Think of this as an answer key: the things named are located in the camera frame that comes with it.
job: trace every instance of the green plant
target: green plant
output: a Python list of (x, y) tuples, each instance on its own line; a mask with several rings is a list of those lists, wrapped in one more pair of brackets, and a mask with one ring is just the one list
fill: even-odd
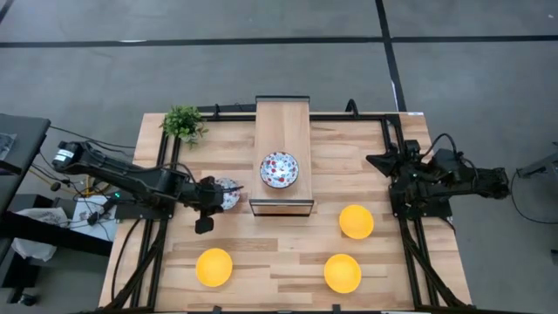
[(173, 106), (171, 111), (165, 115), (163, 124), (160, 125), (169, 135), (184, 140), (190, 148), (198, 143), (207, 130), (203, 125), (201, 113), (192, 106)]

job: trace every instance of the wooden table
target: wooden table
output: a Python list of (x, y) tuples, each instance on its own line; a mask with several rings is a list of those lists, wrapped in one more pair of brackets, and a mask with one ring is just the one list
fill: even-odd
[[(163, 116), (144, 116), (136, 164), (155, 165)], [(406, 139), (418, 140), (424, 149), (430, 146), (423, 115), (401, 113), (401, 122)], [(198, 214), (177, 205), (168, 224), (157, 311), (210, 311), (214, 305), (225, 311), (324, 311), (332, 304), (341, 304), (344, 310), (413, 309), (403, 244), (387, 194), (389, 179), (364, 159), (367, 154), (384, 152), (379, 123), (310, 123), (312, 193), (316, 200), (310, 218), (253, 217), (248, 196), (254, 179), (255, 122), (210, 122), (207, 127), (209, 133), (198, 147), (190, 150), (181, 146), (179, 161), (187, 163), (196, 178), (229, 177), (245, 188), (240, 203), (225, 214), (215, 215), (214, 231), (204, 235), (194, 233)], [(168, 145), (167, 161), (171, 150), (172, 145)], [(374, 215), (374, 232), (364, 240), (347, 238), (338, 226), (340, 211), (352, 203), (366, 206)], [(123, 222), (118, 227), (99, 305), (110, 302), (112, 272), (132, 223)], [(126, 245), (116, 278), (117, 291), (135, 269), (143, 223)], [(432, 266), (456, 296), (469, 303), (452, 230), (440, 219), (426, 218), (423, 223)], [(227, 283), (208, 288), (197, 281), (195, 263), (201, 252), (215, 247), (225, 249), (235, 266)], [(324, 263), (337, 253), (355, 257), (362, 269), (362, 282), (347, 295), (333, 292), (323, 279)], [(423, 303), (428, 304), (424, 274), (417, 267)], [(149, 270), (139, 304), (146, 304), (150, 278)]]

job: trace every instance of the gray floor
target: gray floor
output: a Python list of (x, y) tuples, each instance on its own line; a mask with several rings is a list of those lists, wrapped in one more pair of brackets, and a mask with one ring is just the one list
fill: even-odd
[[(479, 36), (558, 34), (555, 1), (385, 1), (391, 34)], [(16, 0), (0, 41), (129, 40), (281, 36), (378, 36), (372, 1)], [(395, 44), (407, 107), (425, 112), (431, 135), (448, 132), (477, 167), (516, 167), (553, 152), (558, 140), (558, 43)], [(381, 44), (0, 49), (0, 111), (133, 144), (141, 116), (170, 105), (253, 102), (256, 94), (308, 94), (313, 110), (354, 98), (361, 110), (393, 111)], [(51, 156), (60, 140), (49, 132)], [(556, 183), (517, 181), (518, 205), (558, 221)], [(52, 195), (32, 176), (22, 193)], [(452, 200), (473, 301), (481, 308), (554, 313), (558, 228), (527, 222), (511, 200)], [(34, 308), (93, 309), (106, 259), (62, 252), (70, 270), (48, 269)]]

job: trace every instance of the orange circle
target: orange circle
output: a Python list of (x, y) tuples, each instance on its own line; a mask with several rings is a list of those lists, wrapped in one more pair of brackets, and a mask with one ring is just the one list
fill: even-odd
[(339, 216), (341, 230), (350, 238), (364, 239), (374, 229), (374, 217), (368, 209), (360, 205), (349, 205)]
[(336, 254), (323, 268), (325, 282), (338, 293), (350, 293), (358, 288), (362, 272), (357, 261), (346, 254)]
[(218, 287), (230, 278), (233, 259), (223, 249), (208, 249), (195, 264), (195, 275), (207, 287)]

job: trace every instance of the wooden plank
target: wooden plank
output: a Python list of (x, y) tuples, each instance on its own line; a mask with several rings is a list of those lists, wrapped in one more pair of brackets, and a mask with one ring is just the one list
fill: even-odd
[[(147, 114), (138, 140), (135, 162), (154, 165), (162, 114)], [(430, 146), (425, 117), (401, 114), (404, 135)], [(384, 152), (377, 122), (311, 122), (312, 196), (310, 217), (253, 217), (248, 205), (254, 183), (255, 122), (207, 123), (209, 133), (194, 149), (182, 146), (179, 161), (196, 179), (229, 177), (244, 186), (239, 204), (214, 215), (214, 231), (194, 233), (199, 214), (177, 205), (170, 221), (159, 282), (157, 311), (329, 311), (333, 303), (346, 310), (409, 310), (412, 298), (398, 222), (391, 215), (389, 180), (363, 161), (366, 154)], [(356, 241), (338, 227), (340, 211), (358, 203), (373, 214), (371, 236)], [(99, 305), (110, 301), (112, 270), (131, 222), (119, 225)], [(464, 302), (470, 302), (455, 235), (440, 219), (424, 219), (432, 266)], [(132, 274), (141, 242), (141, 225), (126, 245), (116, 287)], [(231, 279), (219, 288), (201, 286), (194, 267), (204, 249), (224, 248), (231, 255)], [(359, 263), (363, 280), (349, 295), (331, 291), (323, 266), (337, 253)], [(419, 271), (421, 295), (427, 296)], [(150, 276), (142, 287), (146, 299)]]
[[(308, 102), (258, 102), (255, 119), (253, 189), (250, 198), (312, 199), (309, 114)], [(260, 177), (262, 160), (274, 152), (292, 154), (298, 162), (298, 178), (288, 188), (271, 188)]]

